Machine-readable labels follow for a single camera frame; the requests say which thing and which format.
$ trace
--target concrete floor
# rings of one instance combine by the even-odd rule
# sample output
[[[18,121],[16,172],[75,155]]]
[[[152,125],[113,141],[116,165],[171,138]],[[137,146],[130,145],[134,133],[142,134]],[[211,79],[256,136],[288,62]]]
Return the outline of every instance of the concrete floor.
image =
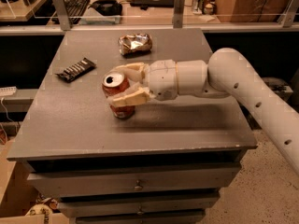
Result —
[[[197,224],[298,224],[299,176],[261,130],[258,147],[242,160],[242,170]]]

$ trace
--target metal bracket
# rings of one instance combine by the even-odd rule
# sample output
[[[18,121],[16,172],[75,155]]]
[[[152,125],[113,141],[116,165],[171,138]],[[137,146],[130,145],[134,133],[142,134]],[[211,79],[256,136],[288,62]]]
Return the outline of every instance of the metal bracket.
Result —
[[[53,0],[57,12],[60,27],[64,31],[71,30],[72,21],[69,19],[64,0]]]
[[[174,17],[173,17],[174,28],[183,27],[184,6],[185,6],[185,0],[175,0]]]
[[[290,0],[284,14],[279,17],[278,23],[282,24],[282,27],[291,27],[298,8],[299,0]]]

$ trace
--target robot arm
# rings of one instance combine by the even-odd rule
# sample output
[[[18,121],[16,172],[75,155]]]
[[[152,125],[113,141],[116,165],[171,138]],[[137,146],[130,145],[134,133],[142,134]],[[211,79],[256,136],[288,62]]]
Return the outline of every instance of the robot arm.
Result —
[[[178,95],[222,98],[231,94],[256,119],[299,174],[299,114],[264,84],[238,51],[219,49],[208,64],[165,60],[116,69],[137,83],[124,93],[108,97],[114,106],[142,105],[150,99],[173,100]]]

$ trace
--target can lid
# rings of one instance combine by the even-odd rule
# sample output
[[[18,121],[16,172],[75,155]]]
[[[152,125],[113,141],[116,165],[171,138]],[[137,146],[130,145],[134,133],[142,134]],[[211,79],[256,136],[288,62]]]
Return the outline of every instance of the can lid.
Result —
[[[124,81],[124,74],[118,71],[111,71],[105,74],[103,85],[106,87],[118,87]]]

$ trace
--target drawer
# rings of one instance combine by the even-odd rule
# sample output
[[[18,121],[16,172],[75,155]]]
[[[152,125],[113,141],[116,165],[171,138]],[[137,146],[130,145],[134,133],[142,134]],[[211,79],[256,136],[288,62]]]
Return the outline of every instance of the drawer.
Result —
[[[209,189],[228,186],[239,163],[189,164],[130,169],[30,174],[28,181],[47,197]]]
[[[105,195],[98,201],[59,203],[58,209],[67,217],[93,217],[121,214],[147,214],[153,212],[206,209],[220,195],[202,190],[183,190],[126,195]]]
[[[194,224],[205,216],[203,210],[153,213],[146,215],[120,215],[110,217],[76,218],[76,224]]]

